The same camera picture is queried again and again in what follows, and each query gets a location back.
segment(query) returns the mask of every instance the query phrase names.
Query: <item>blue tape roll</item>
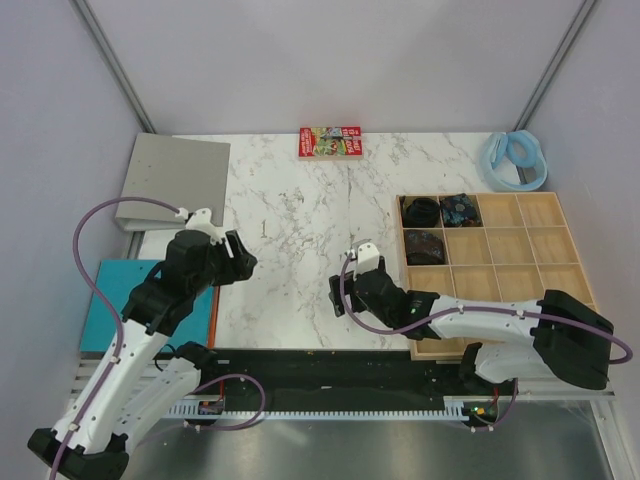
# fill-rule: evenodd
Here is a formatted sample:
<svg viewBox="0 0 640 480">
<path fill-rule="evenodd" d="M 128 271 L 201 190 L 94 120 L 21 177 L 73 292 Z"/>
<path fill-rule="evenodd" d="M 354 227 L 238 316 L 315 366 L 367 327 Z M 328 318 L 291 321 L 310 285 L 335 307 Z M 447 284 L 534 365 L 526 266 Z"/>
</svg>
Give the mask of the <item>blue tape roll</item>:
<svg viewBox="0 0 640 480">
<path fill-rule="evenodd" d="M 525 156 L 518 155 L 515 144 L 519 144 Z M 507 182 L 498 177 L 495 169 L 506 158 L 516 167 L 533 168 L 536 179 L 524 185 Z M 480 157 L 480 171 L 487 183 L 497 192 L 530 192 L 537 190 L 546 181 L 547 161 L 542 154 L 540 142 L 526 130 L 511 133 L 494 133 L 485 145 Z"/>
</svg>

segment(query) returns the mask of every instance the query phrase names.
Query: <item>blue folder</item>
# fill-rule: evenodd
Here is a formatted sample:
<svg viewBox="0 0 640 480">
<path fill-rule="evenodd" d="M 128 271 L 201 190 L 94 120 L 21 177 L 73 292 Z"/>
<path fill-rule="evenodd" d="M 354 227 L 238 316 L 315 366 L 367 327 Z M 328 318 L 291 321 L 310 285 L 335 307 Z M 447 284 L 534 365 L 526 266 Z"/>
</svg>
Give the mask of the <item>blue folder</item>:
<svg viewBox="0 0 640 480">
<path fill-rule="evenodd" d="M 96 283 L 120 312 L 127 303 L 131 290 L 142 283 L 156 263 L 156 260 L 103 260 Z M 212 299 L 213 288 L 209 288 L 196 299 L 193 312 L 180 323 L 167 343 L 176 348 L 188 341 L 206 345 Z M 100 299 L 93 295 L 80 351 L 105 352 L 115 333 L 113 317 Z"/>
</svg>

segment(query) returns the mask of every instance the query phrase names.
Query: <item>black pouch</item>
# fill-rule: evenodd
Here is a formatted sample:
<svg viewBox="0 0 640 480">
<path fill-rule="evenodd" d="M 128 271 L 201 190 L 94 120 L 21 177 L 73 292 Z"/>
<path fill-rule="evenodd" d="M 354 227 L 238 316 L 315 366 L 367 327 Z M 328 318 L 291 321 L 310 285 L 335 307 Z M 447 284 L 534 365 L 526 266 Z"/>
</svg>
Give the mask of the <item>black pouch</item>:
<svg viewBox="0 0 640 480">
<path fill-rule="evenodd" d="M 466 193 L 441 199 L 440 207 L 445 227 L 482 226 L 480 215 Z"/>
<path fill-rule="evenodd" d="M 405 197 L 402 197 L 400 207 L 404 228 L 433 228 L 440 220 L 440 204 L 432 198 L 416 198 L 405 207 Z"/>
<path fill-rule="evenodd" d="M 444 265 L 444 244 L 435 235 L 423 230 L 405 230 L 404 244 L 407 265 Z"/>
</svg>

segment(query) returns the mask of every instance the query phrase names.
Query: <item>metal floor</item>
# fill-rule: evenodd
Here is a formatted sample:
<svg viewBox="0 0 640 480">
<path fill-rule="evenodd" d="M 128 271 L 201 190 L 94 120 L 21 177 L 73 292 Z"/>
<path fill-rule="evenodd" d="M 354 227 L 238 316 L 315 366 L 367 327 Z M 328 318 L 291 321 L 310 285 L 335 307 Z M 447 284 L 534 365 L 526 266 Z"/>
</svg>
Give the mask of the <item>metal floor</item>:
<svg viewBox="0 0 640 480">
<path fill-rule="evenodd" d="M 154 431 L 166 428 L 163 420 Z M 139 447 L 124 480 L 608 480 L 587 403 L 515 405 L 493 433 L 436 422 L 265 421 L 175 430 Z"/>
</svg>

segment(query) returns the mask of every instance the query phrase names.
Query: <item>book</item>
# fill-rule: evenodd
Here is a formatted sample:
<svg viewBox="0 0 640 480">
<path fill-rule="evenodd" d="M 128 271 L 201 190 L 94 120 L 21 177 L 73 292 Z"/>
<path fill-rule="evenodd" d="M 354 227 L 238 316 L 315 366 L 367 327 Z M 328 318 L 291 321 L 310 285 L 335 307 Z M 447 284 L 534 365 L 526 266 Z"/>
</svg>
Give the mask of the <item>book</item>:
<svg viewBox="0 0 640 480">
<path fill-rule="evenodd" d="M 122 196 L 162 200 L 190 212 L 210 208 L 222 226 L 231 145 L 139 133 Z M 180 228 L 167 209 L 141 202 L 118 204 L 116 222 L 125 231 Z"/>
<path fill-rule="evenodd" d="M 360 127 L 303 127 L 300 129 L 300 158 L 307 160 L 362 158 Z"/>
<path fill-rule="evenodd" d="M 120 312 L 129 300 L 131 290 L 141 284 L 155 260 L 103 260 L 98 271 L 97 285 L 115 309 Z M 180 322 L 168 343 L 178 348 L 189 342 L 208 345 L 211 332 L 212 307 L 215 306 L 213 288 L 204 291 L 195 301 L 193 312 Z M 109 347 L 116 327 L 111 314 L 102 301 L 93 295 L 87 323 L 82 334 L 82 353 L 104 353 Z"/>
</svg>

